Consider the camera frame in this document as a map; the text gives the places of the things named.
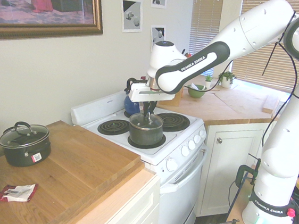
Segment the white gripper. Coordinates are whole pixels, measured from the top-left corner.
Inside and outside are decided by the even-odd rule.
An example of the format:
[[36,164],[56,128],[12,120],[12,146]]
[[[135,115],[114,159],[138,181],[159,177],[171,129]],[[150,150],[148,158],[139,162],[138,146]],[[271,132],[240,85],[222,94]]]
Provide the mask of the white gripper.
[[129,98],[132,102],[143,102],[143,116],[154,113],[156,101],[168,101],[174,99],[175,94],[166,94],[161,90],[152,90],[145,83],[132,83]]

